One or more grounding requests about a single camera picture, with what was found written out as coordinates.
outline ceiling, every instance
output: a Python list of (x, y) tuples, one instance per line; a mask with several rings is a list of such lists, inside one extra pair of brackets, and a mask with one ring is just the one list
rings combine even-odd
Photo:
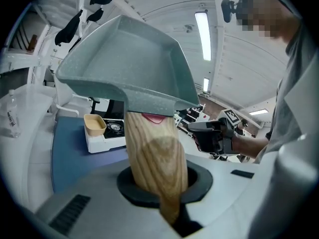
[[(264, 101), (276, 95), (288, 57), (282, 42), (267, 39), (257, 31), (243, 31), (241, 26), (236, 25), (235, 17), (232, 22), (224, 23), (221, 1), (113, 0), (103, 7), (102, 18), (92, 24), (89, 31), (118, 15), (134, 15), (180, 43), (195, 83), (202, 85), (204, 77), (209, 78), (212, 97), (246, 113), (257, 104), (265, 105)], [(89, 2), (84, 0), (87, 15), (100, 7), (89, 5)], [(77, 0), (37, 0), (37, 3), (47, 20), (59, 28), (64, 28), (77, 13)], [(211, 61), (203, 60), (194, 17), (195, 12), (204, 9), (208, 10)], [(187, 33), (185, 25), (191, 25), (193, 31)]]

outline wood grain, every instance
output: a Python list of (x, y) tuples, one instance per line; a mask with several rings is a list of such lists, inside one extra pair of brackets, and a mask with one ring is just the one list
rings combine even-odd
[(127, 112), (125, 139), (135, 183), (160, 199), (160, 212), (173, 224), (179, 215), (180, 195), (188, 187), (184, 149), (174, 118), (153, 123), (140, 113)]

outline person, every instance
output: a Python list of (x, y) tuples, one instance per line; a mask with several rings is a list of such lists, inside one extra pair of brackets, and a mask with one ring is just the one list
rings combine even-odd
[(243, 129), (248, 127), (248, 121), (246, 119), (242, 119), (236, 126), (235, 132), (239, 135), (245, 135)]
[(289, 56), (286, 74), (277, 88), (270, 131), (260, 139), (237, 133), (232, 137), (233, 150), (255, 158), (255, 162), (259, 163), (265, 153), (278, 151), (283, 144), (301, 135), (298, 123), (284, 98), (314, 56), (318, 56), (317, 46), (303, 20), (296, 17), (281, 0), (239, 0), (236, 18), (248, 29), (258, 26), (265, 36), (281, 38), (287, 45), (286, 54)]

